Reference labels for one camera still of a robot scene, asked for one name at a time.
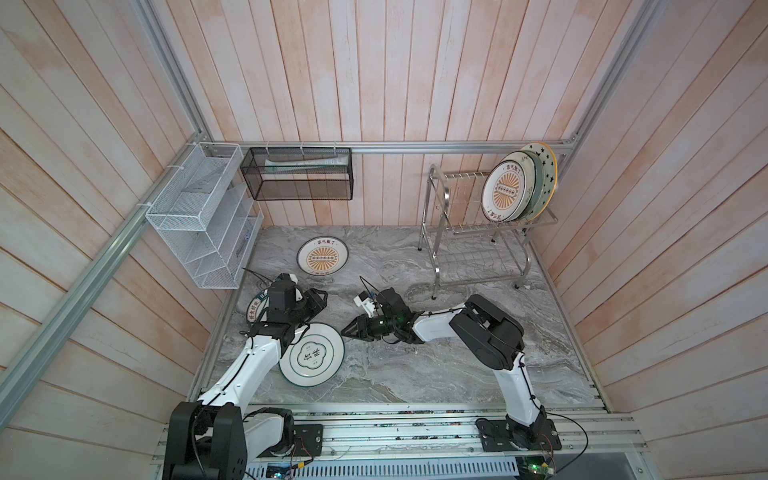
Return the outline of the cream plate with red berries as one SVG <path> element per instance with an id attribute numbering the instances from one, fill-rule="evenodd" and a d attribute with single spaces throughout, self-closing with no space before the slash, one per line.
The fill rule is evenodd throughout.
<path id="1" fill-rule="evenodd" d="M 521 150 L 519 151 L 519 154 L 520 159 L 517 160 L 517 163 L 521 165 L 526 175 L 524 201 L 520 208 L 519 215 L 517 216 L 517 220 L 522 220 L 526 215 L 526 210 L 528 209 L 536 189 L 536 161 L 527 151 Z"/>

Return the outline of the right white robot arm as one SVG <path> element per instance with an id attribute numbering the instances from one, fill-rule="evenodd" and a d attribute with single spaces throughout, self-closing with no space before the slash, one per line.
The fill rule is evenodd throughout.
<path id="1" fill-rule="evenodd" d="M 458 338 L 495 375 L 503 394 L 502 420 L 475 421 L 486 452 L 554 452 L 562 448 L 559 433 L 534 394 L 524 355 L 524 329 L 510 314 L 486 297 L 473 294 L 465 302 L 440 311 L 413 311 L 392 288 L 361 293 L 355 298 L 364 313 L 341 335 L 367 342 L 393 336 L 407 344 Z"/>

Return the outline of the white star patterned plate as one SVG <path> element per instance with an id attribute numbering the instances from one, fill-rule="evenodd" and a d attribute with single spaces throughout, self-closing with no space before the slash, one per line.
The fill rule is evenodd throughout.
<path id="1" fill-rule="evenodd" d="M 544 186 L 539 202 L 536 205 L 536 216 L 539 217 L 550 203 L 558 183 L 558 164 L 557 155 L 552 148 L 542 142 L 532 142 L 522 148 L 522 150 L 531 150 L 538 154 L 544 165 Z"/>

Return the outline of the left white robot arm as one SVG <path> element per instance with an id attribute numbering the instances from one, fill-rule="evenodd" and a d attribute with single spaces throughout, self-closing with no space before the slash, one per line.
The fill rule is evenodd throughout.
<path id="1" fill-rule="evenodd" d="M 213 387 L 172 411 L 164 479 L 244 479 L 249 463 L 259 456 L 295 451 L 291 410 L 246 409 L 266 374 L 298 344 L 297 330 L 307 327 L 327 307 L 327 300 L 326 291 L 302 290 L 294 276 L 278 275 L 234 363 Z"/>

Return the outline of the white plate green clover outline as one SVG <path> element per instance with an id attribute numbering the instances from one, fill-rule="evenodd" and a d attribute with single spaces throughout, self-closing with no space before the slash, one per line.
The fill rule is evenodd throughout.
<path id="1" fill-rule="evenodd" d="M 310 323 L 300 328 L 297 336 L 280 360 L 283 377 L 293 385 L 309 388 L 335 376 L 345 358 L 345 343 L 337 329 Z"/>

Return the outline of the mint green flower plate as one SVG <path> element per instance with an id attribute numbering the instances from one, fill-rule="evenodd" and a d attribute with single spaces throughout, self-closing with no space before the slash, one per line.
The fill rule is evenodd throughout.
<path id="1" fill-rule="evenodd" d="M 536 205 L 539 202 L 543 191 L 545 175 L 543 170 L 544 165 L 542 164 L 538 154 L 531 150 L 526 150 L 525 153 L 533 160 L 535 169 L 534 190 L 524 215 L 524 219 L 530 221 L 533 220 L 536 216 Z"/>

